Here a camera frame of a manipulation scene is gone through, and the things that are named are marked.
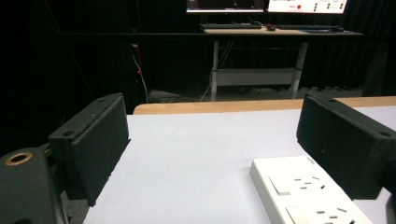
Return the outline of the white-screen computer monitor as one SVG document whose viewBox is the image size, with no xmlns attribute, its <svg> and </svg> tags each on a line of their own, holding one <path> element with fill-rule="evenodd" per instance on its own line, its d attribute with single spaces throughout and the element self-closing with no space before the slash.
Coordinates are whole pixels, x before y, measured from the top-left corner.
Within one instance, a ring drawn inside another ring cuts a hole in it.
<svg viewBox="0 0 396 224">
<path fill-rule="evenodd" d="M 343 14 L 348 0 L 268 0 L 271 13 Z"/>
</svg>

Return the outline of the blue mouse pad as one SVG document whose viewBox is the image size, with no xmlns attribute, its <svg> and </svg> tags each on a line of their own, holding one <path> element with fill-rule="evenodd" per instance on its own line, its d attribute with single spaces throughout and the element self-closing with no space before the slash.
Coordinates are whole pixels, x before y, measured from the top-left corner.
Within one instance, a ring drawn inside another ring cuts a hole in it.
<svg viewBox="0 0 396 224">
<path fill-rule="evenodd" d="M 307 29 L 307 30 L 301 30 L 302 32 L 308 33 L 308 34 L 344 34 L 346 31 L 342 33 L 335 33 L 335 32 L 330 32 L 329 30 L 314 30 L 314 29 Z"/>
</svg>

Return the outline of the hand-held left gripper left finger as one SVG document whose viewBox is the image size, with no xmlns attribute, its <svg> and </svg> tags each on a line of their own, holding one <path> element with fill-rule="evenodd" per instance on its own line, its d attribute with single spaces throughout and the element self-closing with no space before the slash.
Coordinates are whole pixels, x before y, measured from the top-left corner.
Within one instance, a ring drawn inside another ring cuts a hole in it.
<svg viewBox="0 0 396 224">
<path fill-rule="evenodd" d="M 54 158 L 66 172 L 71 200 L 94 206 L 129 143 L 123 95 L 94 100 L 49 136 Z"/>
</svg>

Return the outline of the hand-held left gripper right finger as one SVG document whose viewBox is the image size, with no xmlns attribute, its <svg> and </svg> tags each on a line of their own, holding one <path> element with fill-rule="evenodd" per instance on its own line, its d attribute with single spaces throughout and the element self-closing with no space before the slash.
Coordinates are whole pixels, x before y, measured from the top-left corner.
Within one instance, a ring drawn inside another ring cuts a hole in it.
<svg viewBox="0 0 396 224">
<path fill-rule="evenodd" d="M 297 141 L 354 200 L 396 196 L 396 132 L 335 100 L 307 94 Z"/>
</svg>

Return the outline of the white power strip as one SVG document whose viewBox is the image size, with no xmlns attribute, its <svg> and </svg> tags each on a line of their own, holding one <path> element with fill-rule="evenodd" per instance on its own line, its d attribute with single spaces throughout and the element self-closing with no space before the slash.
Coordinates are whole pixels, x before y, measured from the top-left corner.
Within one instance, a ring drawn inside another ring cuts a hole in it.
<svg viewBox="0 0 396 224">
<path fill-rule="evenodd" d="M 308 156 L 255 159 L 250 176 L 272 224 L 373 224 Z"/>
</svg>

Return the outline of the white table cover sheet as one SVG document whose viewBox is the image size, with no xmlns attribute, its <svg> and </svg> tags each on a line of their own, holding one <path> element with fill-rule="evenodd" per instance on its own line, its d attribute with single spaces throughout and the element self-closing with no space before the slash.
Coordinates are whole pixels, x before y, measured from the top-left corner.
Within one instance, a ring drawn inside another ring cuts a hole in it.
<svg viewBox="0 0 396 224">
<path fill-rule="evenodd" d="M 84 224 L 273 224 L 250 167 L 304 155 L 300 114 L 130 116 L 131 141 Z"/>
</svg>

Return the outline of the dark-screen computer monitor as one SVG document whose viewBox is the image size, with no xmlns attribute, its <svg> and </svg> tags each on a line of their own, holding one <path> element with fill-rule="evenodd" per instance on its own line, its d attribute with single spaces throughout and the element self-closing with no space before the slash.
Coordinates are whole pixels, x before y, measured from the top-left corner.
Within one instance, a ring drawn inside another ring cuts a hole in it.
<svg viewBox="0 0 396 224">
<path fill-rule="evenodd" d="M 186 0 L 187 13 L 262 13 L 265 0 Z"/>
</svg>

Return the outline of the black keyboard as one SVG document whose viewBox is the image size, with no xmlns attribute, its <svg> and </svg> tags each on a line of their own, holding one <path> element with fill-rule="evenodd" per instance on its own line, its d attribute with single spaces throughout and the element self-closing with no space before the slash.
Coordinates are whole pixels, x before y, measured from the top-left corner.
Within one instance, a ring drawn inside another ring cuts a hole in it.
<svg viewBox="0 0 396 224">
<path fill-rule="evenodd" d="M 205 23 L 199 24 L 203 29 L 261 29 L 260 24 L 251 23 Z"/>
<path fill-rule="evenodd" d="M 332 27 L 317 24 L 279 24 L 276 28 L 280 30 L 329 30 Z"/>
</svg>

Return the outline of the white-legged wooden desk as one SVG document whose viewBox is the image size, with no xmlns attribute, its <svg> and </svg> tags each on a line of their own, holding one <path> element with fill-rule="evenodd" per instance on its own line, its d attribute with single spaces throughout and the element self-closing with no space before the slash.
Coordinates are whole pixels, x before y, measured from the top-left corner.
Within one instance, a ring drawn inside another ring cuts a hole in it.
<svg viewBox="0 0 396 224">
<path fill-rule="evenodd" d="M 210 99 L 219 87 L 287 86 L 295 98 L 308 44 L 313 41 L 352 40 L 359 33 L 308 34 L 301 30 L 207 29 L 214 38 Z"/>
</svg>

